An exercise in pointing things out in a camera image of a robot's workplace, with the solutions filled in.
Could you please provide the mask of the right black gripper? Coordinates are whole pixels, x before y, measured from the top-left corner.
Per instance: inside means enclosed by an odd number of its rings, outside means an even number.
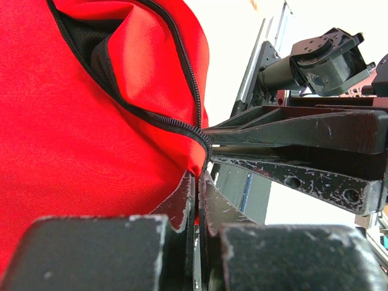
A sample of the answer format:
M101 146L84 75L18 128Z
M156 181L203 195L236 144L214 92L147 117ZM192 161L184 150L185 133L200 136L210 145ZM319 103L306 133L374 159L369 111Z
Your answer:
M221 146L278 147L280 157L310 166L252 156L213 155L212 161L356 215L382 211L387 203L387 98L292 98L290 103L296 107L253 107L204 133Z

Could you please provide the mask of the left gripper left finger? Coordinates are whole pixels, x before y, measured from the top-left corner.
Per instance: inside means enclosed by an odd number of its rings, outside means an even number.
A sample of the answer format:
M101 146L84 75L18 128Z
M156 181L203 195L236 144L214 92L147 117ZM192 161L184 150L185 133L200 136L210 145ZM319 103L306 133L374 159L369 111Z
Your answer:
M193 290L195 177L148 215L46 217L25 232L2 290Z

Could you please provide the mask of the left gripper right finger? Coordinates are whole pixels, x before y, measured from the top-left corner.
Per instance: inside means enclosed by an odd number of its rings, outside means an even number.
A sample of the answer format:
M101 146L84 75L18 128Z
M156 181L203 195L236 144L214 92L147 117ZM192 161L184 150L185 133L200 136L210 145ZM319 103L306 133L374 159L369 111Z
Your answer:
M386 290L387 276L362 234L339 225L260 225L199 180L204 290Z

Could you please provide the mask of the red zip jacket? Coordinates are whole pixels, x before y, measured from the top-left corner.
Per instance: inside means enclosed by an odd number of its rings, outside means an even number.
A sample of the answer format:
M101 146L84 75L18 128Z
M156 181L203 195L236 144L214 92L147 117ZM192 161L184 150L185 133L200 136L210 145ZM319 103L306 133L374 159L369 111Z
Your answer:
M1 2L1 270L46 216L148 214L209 154L184 1Z

